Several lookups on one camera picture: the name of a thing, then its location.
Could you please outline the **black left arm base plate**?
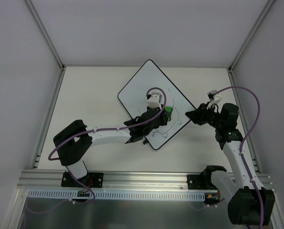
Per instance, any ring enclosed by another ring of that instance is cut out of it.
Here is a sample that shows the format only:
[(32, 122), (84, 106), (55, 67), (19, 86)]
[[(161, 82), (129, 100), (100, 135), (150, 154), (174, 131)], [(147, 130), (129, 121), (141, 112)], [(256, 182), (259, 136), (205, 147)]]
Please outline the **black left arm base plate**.
[[(80, 179), (79, 182), (84, 184), (85, 186), (91, 188), (102, 188), (102, 184), (104, 181), (104, 174), (98, 172), (88, 172), (88, 174)], [(64, 172), (61, 180), (62, 187), (82, 187), (78, 182), (76, 182), (69, 172)]]

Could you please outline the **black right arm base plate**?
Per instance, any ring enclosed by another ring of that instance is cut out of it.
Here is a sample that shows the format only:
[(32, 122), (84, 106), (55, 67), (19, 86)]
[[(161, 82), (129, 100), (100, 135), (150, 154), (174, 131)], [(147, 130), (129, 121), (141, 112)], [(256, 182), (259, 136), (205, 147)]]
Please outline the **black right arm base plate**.
[(189, 190), (207, 190), (208, 186), (202, 175), (187, 175), (187, 186)]

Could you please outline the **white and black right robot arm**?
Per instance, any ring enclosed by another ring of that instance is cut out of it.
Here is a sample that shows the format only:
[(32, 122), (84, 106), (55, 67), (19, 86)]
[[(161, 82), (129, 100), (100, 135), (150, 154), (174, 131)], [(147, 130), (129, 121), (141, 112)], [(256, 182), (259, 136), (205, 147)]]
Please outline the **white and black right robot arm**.
[(207, 166), (200, 174), (203, 185), (217, 188), (226, 200), (228, 217), (234, 225), (267, 226), (275, 203), (272, 190), (257, 177), (251, 155), (242, 146), (243, 137), (237, 129), (238, 106), (225, 103), (220, 112), (201, 104), (186, 116), (196, 125), (208, 124), (215, 129), (215, 139), (227, 157), (233, 172), (231, 178), (221, 166)]

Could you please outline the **whiteboard with rabbit drawing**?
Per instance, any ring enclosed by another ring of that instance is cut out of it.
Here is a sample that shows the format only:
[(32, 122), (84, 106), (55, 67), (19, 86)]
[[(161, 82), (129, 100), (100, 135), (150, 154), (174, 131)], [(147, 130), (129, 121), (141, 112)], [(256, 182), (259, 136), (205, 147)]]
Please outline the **whiteboard with rabbit drawing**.
[(172, 107), (167, 125), (152, 130), (145, 137), (151, 147), (158, 150), (190, 122), (185, 113), (195, 110), (195, 106), (152, 60), (147, 60), (118, 93), (119, 101), (131, 118), (146, 111), (147, 91), (153, 87), (165, 92), (166, 105)]

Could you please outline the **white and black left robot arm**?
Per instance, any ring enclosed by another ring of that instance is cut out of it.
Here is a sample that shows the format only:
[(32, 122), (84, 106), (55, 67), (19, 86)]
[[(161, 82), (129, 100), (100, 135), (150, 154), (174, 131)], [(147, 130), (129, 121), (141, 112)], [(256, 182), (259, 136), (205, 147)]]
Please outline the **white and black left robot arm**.
[(146, 112), (116, 127), (87, 129), (82, 120), (75, 120), (59, 132), (53, 142), (55, 149), (49, 156), (57, 152), (61, 165), (72, 174), (72, 181), (79, 187), (89, 181), (88, 170), (82, 160), (91, 146), (121, 143), (130, 144), (141, 141), (152, 130), (166, 126), (171, 120), (173, 108), (147, 108)]

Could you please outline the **green bone-shaped whiteboard eraser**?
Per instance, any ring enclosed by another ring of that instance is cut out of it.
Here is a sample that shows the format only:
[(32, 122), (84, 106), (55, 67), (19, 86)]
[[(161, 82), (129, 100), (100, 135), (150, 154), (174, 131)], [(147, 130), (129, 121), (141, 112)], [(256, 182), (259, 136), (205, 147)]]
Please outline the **green bone-shaped whiteboard eraser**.
[(169, 114), (169, 115), (171, 115), (171, 114), (172, 114), (173, 107), (166, 106), (164, 109), (165, 109), (166, 114)]

